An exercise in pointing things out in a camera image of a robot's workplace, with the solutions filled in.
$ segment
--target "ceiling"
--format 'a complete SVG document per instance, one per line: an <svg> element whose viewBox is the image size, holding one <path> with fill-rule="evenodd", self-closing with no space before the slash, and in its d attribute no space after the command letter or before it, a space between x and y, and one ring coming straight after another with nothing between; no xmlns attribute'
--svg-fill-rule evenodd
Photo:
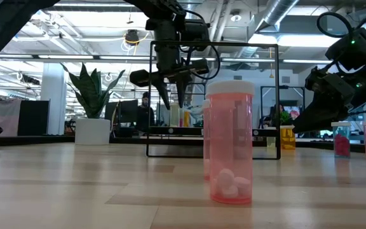
<svg viewBox="0 0 366 229"><path fill-rule="evenodd" d="M123 1L110 1L111 4L122 3ZM186 5L192 4L192 9L201 14L207 23L212 22L212 16L215 14L217 1L214 0L192 0L179 1ZM227 21L222 39L228 42L248 42L251 34L247 32L252 15L262 12L266 6L266 0L241 0L235 1L233 9L239 9L241 20L233 22ZM117 6L108 8L102 4L109 4L108 1L71 1L62 0L59 5L48 8L43 12L38 12L25 25L14 39L4 48L1 53L10 54L32 54L32 55L122 55L122 56L148 56L150 52L150 42L154 39L151 31L145 30L147 17L138 9L130 6ZM304 15L305 17L317 16L331 9L340 9L345 11L359 10L366 7L366 0L354 1L309 1L300 0L299 3L290 11L288 15ZM142 41L136 47L125 45L124 35L128 29L138 30L139 38ZM289 34L262 34L263 36L274 37L280 40L283 36ZM316 44L323 41L320 36ZM290 60L325 60L326 47L320 45L313 47L280 46L280 58ZM235 57L241 48L223 48L219 51L223 57ZM269 50L258 49L255 54L259 58L270 58L272 53ZM206 53L198 53L197 56L204 57ZM65 65L71 72L77 73L80 70L81 61L67 61ZM103 72L103 78L110 74L116 76L121 70L126 69L125 76L118 83L115 90L122 94L124 99L139 98L139 93L131 93L135 89L128 76L132 71L139 69L149 70L148 63L132 64L124 61L123 63L105 63L105 62L86 62L89 71L97 68ZM260 64L254 69L263 70L270 67L270 64ZM311 67L308 64L282 64L283 69L292 69L299 73ZM30 86L18 80L18 73L28 74L35 79L42 81L43 62L38 61L12 61L10 59L0 59L0 91L9 92L12 95L37 99L40 94L40 87L31 86L32 89L26 89ZM69 91L69 102L76 101L74 94Z"/></svg>

